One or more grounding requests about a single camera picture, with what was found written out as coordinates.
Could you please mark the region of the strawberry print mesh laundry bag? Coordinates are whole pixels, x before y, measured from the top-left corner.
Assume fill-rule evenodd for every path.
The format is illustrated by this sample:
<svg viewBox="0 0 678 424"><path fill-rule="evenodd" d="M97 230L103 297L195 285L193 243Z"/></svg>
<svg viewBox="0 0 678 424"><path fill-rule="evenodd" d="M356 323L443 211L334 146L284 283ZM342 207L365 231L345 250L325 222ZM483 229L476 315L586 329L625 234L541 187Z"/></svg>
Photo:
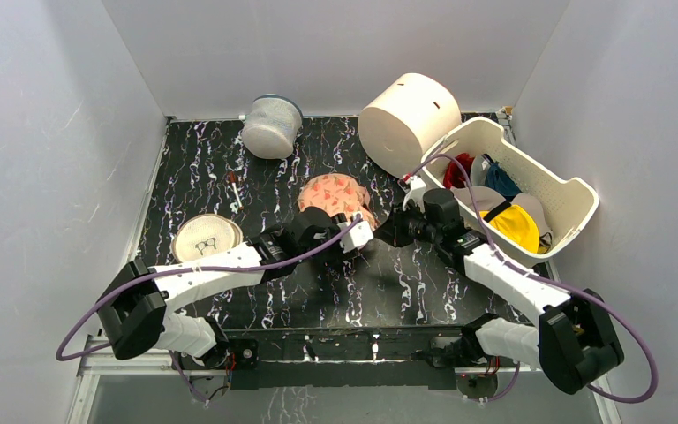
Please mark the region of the strawberry print mesh laundry bag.
<svg viewBox="0 0 678 424"><path fill-rule="evenodd" d="M379 222L370 210L370 192L352 176L329 173L311 178L298 196L298 209L303 212L309 207L319 208L329 216L345 214L351 221L356 212L373 230Z"/></svg>

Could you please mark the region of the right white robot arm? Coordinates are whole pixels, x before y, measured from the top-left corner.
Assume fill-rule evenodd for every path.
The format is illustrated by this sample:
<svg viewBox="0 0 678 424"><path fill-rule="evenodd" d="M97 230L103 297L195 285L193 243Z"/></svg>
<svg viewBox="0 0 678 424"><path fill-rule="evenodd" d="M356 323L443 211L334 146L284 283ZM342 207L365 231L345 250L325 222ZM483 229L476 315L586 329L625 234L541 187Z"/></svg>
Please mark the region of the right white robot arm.
<svg viewBox="0 0 678 424"><path fill-rule="evenodd" d="M564 393L574 394L621 365L624 352L608 312L583 296L538 280L492 249L468 228L449 190L426 192L422 204L396 204L374 236L390 246L431 244L441 260L505 299L528 320L509 322L485 314L462 329L448 354L483 366L494 356L541 369Z"/></svg>

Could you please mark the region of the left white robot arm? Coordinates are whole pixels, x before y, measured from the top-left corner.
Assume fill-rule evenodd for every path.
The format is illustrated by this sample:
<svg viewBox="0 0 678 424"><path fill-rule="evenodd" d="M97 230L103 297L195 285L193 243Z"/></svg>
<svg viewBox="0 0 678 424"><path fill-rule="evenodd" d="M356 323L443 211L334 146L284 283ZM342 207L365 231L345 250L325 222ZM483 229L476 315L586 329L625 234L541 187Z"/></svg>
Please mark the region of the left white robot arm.
<svg viewBox="0 0 678 424"><path fill-rule="evenodd" d="M171 266L127 262L98 298L96 313L116 359L166 349L219 367L229 349L214 320L182 308L215 294L290 275L303 261L343 251L341 223L310 207L291 222L274 225L223 253Z"/></svg>

